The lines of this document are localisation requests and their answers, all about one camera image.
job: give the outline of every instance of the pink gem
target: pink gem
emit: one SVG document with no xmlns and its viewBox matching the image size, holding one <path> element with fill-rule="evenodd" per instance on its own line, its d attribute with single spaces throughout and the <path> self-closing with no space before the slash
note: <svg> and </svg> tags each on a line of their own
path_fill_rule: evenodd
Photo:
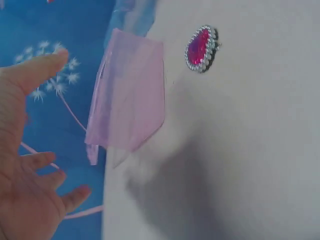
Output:
<svg viewBox="0 0 320 240">
<path fill-rule="evenodd" d="M 188 46 L 188 59 L 191 64 L 197 65 L 201 63 L 206 54 L 206 44 L 209 40 L 209 30 L 204 29 Z"/>
</svg>

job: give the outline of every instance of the rhinestone brooch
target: rhinestone brooch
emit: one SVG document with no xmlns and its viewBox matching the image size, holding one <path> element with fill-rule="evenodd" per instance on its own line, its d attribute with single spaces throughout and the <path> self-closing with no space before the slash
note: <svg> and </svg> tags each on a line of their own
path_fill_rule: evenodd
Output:
<svg viewBox="0 0 320 240">
<path fill-rule="evenodd" d="M 206 72 L 212 65 L 221 44 L 216 28 L 210 25 L 200 27 L 191 37 L 184 52 L 187 66 L 198 73 Z"/>
</svg>

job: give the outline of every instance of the blue background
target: blue background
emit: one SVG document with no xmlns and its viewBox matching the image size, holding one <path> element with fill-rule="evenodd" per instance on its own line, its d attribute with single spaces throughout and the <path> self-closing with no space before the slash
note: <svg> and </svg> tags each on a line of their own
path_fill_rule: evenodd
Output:
<svg viewBox="0 0 320 240">
<path fill-rule="evenodd" d="M 14 57 L 28 46 L 37 47 L 41 41 L 61 42 L 80 65 L 77 84 L 64 94 L 66 102 L 86 127 L 93 88 L 100 61 L 111 30 L 123 29 L 124 17 L 129 9 L 134 11 L 138 0 L 6 0 L 0 11 L 0 66 L 14 63 Z M 141 18 L 131 32 L 145 36 L 154 21 L 156 0 L 148 1 Z M 99 151 L 98 165 L 91 166 L 84 143 L 85 132 L 72 118 L 65 105 L 54 92 L 46 94 L 42 101 L 27 97 L 29 123 L 24 130 L 23 141 L 38 152 L 53 151 L 56 164 L 67 174 L 67 180 L 58 189 L 64 194 L 81 184 L 92 188 L 90 198 L 76 211 L 102 205 L 106 152 Z M 20 154 L 29 152 L 23 147 Z M 41 174 L 52 172 L 47 167 Z M 62 221 L 54 240 L 100 240 L 102 214 Z"/>
</svg>

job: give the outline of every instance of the hand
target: hand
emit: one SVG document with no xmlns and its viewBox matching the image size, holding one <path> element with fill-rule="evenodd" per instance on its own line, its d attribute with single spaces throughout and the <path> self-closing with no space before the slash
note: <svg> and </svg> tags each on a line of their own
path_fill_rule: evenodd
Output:
<svg viewBox="0 0 320 240">
<path fill-rule="evenodd" d="M 60 197 L 56 189 L 66 178 L 61 170 L 36 174 L 55 160 L 54 153 L 18 155 L 26 96 L 55 76 L 67 61 L 68 51 L 62 49 L 0 68 L 0 240 L 49 240 L 64 216 L 91 193 L 82 186 Z"/>
</svg>

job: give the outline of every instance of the pink sheer fabric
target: pink sheer fabric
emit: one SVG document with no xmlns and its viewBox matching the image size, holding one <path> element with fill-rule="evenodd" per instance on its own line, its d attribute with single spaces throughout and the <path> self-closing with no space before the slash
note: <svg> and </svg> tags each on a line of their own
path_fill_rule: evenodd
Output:
<svg viewBox="0 0 320 240">
<path fill-rule="evenodd" d="M 115 29 L 97 74 L 85 143 L 91 164 L 98 146 L 133 152 L 165 119 L 164 47 Z"/>
</svg>

